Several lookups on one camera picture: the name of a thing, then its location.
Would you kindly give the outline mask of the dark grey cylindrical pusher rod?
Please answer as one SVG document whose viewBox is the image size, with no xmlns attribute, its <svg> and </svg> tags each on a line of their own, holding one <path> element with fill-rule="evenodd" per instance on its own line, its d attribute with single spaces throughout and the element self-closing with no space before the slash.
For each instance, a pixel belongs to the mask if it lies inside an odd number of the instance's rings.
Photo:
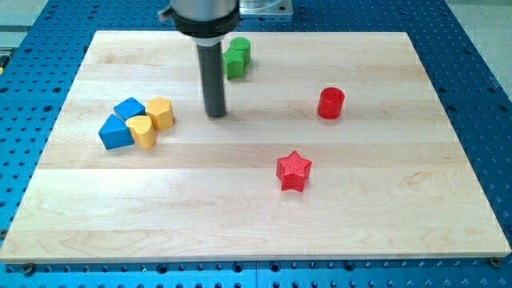
<svg viewBox="0 0 512 288">
<path fill-rule="evenodd" d="M 206 114 L 221 118 L 226 114 L 222 44 L 197 46 L 202 94 Z"/>
</svg>

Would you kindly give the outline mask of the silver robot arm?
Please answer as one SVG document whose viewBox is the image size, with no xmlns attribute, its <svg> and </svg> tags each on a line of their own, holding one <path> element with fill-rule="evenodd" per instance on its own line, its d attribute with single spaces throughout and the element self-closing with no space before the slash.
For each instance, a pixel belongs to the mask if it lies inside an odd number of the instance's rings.
<svg viewBox="0 0 512 288">
<path fill-rule="evenodd" d="M 226 114 L 222 40 L 239 23 L 238 0 L 170 0 L 158 12 L 162 22 L 171 20 L 180 33 L 190 37 L 197 49 L 206 114 Z"/>
</svg>

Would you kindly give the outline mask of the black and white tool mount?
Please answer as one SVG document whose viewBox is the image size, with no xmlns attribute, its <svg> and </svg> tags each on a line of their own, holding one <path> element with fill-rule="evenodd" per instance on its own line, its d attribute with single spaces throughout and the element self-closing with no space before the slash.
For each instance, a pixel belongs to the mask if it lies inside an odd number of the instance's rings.
<svg viewBox="0 0 512 288">
<path fill-rule="evenodd" d="M 239 10 L 235 7 L 227 15 L 209 21 L 196 21 L 181 16 L 172 6 L 158 12 L 161 22 L 171 20 L 180 33 L 191 37 L 200 46 L 214 46 L 234 30 L 239 23 Z"/>
</svg>

